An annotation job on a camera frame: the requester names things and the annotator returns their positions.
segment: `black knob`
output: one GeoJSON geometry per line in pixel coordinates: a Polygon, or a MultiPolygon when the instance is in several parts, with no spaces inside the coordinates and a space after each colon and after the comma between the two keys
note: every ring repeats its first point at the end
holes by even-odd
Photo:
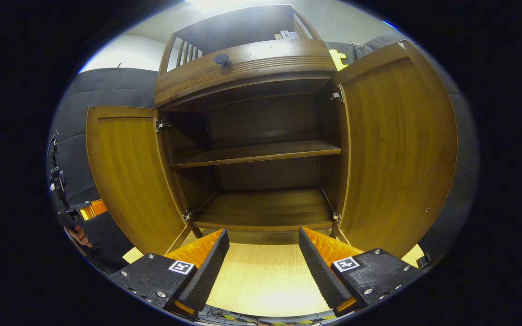
{"type": "Polygon", "coordinates": [[[215,63],[221,64],[223,67],[231,64],[231,60],[228,59],[228,54],[226,53],[217,54],[213,61],[215,61],[215,63]]]}

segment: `light wood floor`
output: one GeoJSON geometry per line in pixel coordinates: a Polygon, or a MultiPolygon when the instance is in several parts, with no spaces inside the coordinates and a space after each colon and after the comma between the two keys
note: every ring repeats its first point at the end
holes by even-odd
{"type": "MultiPolygon", "coordinates": [[[[214,230],[202,229],[203,235],[214,230]]],[[[298,246],[298,233],[228,231],[230,246],[207,304],[256,316],[324,312],[327,303],[298,246]]],[[[195,240],[191,233],[183,245],[195,240]]]]}

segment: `open cabinet door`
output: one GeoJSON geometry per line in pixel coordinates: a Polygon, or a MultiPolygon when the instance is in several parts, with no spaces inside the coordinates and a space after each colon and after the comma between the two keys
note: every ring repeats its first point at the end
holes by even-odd
{"type": "Polygon", "coordinates": [[[87,157],[110,215],[136,248],[164,255],[182,243],[186,223],[170,186],[156,110],[89,107],[87,157]]]}
{"type": "Polygon", "coordinates": [[[337,72],[327,87],[334,93],[338,85],[340,237],[362,250],[383,248],[402,257],[428,231],[452,183],[452,105],[437,74],[408,41],[337,72]]]}

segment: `wooden cabinet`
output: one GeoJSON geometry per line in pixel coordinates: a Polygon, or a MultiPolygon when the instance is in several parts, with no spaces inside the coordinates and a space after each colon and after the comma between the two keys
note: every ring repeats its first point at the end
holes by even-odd
{"type": "Polygon", "coordinates": [[[88,111],[97,188],[141,252],[164,254],[199,227],[333,229],[399,257],[424,235],[450,189],[456,123],[412,44],[339,72],[319,37],[192,44],[211,52],[161,67],[155,109],[88,111]],[[213,62],[219,52],[230,66],[213,62]]]}

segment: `metal hinge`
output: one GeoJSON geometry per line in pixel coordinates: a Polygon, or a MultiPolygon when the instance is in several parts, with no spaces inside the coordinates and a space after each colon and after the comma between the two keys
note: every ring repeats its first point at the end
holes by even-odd
{"type": "Polygon", "coordinates": [[[186,209],[186,212],[183,214],[184,221],[188,222],[191,216],[193,216],[194,211],[191,211],[190,209],[186,209]]]}
{"type": "Polygon", "coordinates": [[[338,91],[336,93],[332,93],[332,97],[330,100],[338,100],[343,103],[343,93],[342,93],[342,85],[338,85],[338,91]]]}
{"type": "Polygon", "coordinates": [[[161,119],[154,119],[154,123],[156,124],[156,133],[158,134],[160,132],[160,130],[162,130],[162,132],[166,132],[166,130],[170,127],[172,127],[171,124],[169,124],[168,122],[166,122],[165,120],[161,120],[161,119]]]}

